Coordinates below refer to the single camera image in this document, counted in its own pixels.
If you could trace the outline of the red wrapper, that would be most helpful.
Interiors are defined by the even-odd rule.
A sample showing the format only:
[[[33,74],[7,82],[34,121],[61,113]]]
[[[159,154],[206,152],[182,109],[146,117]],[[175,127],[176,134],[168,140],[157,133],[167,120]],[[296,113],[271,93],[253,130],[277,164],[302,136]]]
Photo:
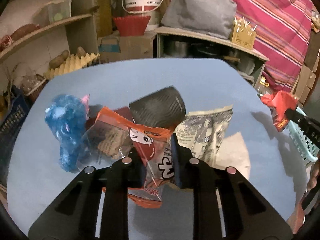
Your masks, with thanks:
[[[282,132],[290,121],[285,112],[287,109],[295,111],[298,99],[289,92],[281,90],[273,94],[261,95],[260,100],[270,109],[273,124],[277,131]]]

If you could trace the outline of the orange snack wrapper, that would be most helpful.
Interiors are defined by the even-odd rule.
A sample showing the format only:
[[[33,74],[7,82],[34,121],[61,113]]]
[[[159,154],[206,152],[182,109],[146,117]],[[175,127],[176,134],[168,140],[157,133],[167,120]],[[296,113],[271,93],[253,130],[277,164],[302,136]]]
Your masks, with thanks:
[[[136,124],[127,107],[115,111],[103,107],[94,124],[82,136],[78,163],[94,162],[107,167],[136,150],[146,168],[144,184],[128,190],[138,206],[157,209],[162,205],[164,184],[173,181],[174,164],[170,147],[172,132],[165,128]]]

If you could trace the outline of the light blue plastic basket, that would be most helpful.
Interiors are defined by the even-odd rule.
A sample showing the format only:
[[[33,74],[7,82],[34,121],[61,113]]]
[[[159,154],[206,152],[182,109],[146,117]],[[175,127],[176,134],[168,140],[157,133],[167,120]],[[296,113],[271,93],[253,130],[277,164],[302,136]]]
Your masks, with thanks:
[[[290,121],[286,128],[289,131],[290,138],[293,140],[297,151],[300,153],[300,157],[306,167],[312,165],[317,161],[317,154],[319,148],[306,136],[300,127]]]

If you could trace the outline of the printed newspaper piece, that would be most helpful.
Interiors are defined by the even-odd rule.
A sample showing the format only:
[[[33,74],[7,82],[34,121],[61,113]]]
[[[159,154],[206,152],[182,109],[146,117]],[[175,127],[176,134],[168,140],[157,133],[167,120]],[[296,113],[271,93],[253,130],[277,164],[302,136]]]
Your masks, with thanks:
[[[213,167],[232,116],[233,106],[189,112],[175,129],[179,145]]]

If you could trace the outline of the blue plastic bag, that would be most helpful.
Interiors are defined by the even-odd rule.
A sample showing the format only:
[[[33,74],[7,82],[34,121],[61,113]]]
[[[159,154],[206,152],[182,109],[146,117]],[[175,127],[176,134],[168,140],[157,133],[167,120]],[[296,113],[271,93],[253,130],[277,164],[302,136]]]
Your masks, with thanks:
[[[88,120],[89,99],[89,94],[83,98],[61,94],[53,98],[45,110],[45,123],[60,144],[59,163],[66,172],[77,170],[79,146]]]

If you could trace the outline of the yellow utensil holder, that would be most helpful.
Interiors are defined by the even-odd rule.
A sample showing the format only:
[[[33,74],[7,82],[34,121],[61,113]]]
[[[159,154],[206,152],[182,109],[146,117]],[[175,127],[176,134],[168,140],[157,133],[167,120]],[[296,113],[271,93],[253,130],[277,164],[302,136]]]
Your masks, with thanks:
[[[253,49],[256,37],[257,25],[251,26],[251,23],[244,17],[234,17],[233,30],[231,33],[231,42],[246,49]]]

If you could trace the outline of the pink striped curtain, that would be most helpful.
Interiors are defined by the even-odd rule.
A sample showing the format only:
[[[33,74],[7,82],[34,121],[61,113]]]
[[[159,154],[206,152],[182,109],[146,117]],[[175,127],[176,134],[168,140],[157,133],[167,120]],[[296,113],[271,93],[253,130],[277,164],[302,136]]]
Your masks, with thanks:
[[[311,33],[311,0],[233,0],[235,17],[257,25],[254,48],[269,58],[264,76],[290,91],[304,63]]]

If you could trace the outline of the dark blue plastic crate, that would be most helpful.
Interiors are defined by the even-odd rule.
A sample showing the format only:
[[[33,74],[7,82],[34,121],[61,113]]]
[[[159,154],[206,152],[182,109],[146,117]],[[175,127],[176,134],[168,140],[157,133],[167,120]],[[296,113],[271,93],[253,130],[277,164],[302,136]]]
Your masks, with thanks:
[[[1,184],[7,185],[9,164],[19,131],[29,113],[29,106],[21,89],[11,88],[9,113],[1,123]]]

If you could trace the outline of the black paper cup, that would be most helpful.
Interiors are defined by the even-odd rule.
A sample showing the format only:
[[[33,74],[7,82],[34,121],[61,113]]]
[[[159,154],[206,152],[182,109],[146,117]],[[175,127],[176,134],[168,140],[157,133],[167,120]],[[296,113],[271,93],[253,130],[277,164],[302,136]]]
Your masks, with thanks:
[[[186,115],[184,101],[173,87],[166,87],[129,103],[137,124],[174,130]]]

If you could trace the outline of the yellow egg tray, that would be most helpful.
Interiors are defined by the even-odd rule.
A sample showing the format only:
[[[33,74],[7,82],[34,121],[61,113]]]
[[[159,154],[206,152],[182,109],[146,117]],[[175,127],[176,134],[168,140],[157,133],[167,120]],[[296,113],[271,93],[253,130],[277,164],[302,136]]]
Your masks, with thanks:
[[[52,80],[56,76],[69,74],[71,72],[81,70],[82,68],[90,67],[96,63],[100,62],[100,54],[97,53],[86,53],[85,56],[78,57],[76,55],[71,55],[62,63],[59,67],[55,69],[50,69],[43,74],[43,77],[47,80]]]

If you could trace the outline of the grey low shelf unit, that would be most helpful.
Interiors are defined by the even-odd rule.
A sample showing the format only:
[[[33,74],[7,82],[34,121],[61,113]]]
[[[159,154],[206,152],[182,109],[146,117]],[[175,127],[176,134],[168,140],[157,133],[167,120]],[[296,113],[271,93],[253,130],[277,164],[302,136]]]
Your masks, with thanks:
[[[220,59],[252,86],[259,83],[269,58],[229,40],[171,27],[155,29],[157,57]]]

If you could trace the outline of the grey fabric bag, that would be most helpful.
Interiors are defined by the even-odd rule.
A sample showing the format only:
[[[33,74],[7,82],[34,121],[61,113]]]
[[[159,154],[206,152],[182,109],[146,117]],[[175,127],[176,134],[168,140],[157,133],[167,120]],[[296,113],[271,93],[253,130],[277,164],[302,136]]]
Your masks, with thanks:
[[[171,0],[161,24],[227,40],[235,14],[233,0]]]

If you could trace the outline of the cardboard box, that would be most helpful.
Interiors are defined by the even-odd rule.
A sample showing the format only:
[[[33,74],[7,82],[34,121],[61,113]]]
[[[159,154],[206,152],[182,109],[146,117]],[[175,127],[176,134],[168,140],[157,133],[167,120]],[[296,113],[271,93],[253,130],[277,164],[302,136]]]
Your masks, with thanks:
[[[153,58],[156,33],[147,31],[143,36],[120,36],[119,31],[98,38],[101,63]]]

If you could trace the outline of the red plastic bowl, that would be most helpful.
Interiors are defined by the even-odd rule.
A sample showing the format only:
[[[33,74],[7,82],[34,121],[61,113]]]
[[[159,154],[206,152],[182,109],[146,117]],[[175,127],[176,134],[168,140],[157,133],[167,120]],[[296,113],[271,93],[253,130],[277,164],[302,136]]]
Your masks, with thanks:
[[[149,15],[129,15],[125,17],[114,17],[113,21],[121,37],[143,36],[150,18]]]

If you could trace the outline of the clear plastic container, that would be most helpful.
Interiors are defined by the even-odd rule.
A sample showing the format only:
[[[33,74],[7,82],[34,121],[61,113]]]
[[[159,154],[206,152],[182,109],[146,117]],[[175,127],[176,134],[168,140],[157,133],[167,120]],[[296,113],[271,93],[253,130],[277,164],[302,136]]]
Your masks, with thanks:
[[[33,22],[41,27],[71,17],[72,0],[53,0],[33,14]]]

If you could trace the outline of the white plastic bucket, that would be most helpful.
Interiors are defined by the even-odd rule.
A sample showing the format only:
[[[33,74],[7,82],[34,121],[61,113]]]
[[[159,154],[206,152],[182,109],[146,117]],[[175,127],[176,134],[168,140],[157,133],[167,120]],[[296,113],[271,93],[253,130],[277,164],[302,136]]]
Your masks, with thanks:
[[[159,27],[160,6],[163,0],[122,0],[121,5],[129,15],[150,16],[146,31]]]

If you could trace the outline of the wooden wall shelf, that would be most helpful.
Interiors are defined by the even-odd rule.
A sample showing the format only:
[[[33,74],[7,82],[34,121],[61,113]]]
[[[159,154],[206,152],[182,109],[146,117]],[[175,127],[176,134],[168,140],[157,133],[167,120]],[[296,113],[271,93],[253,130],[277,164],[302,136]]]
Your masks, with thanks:
[[[31,41],[61,26],[66,28],[71,53],[75,53],[78,47],[84,48],[88,53],[98,53],[98,39],[94,22],[95,11],[94,0],[72,0],[72,17],[51,23],[14,42],[1,52],[1,62]]]

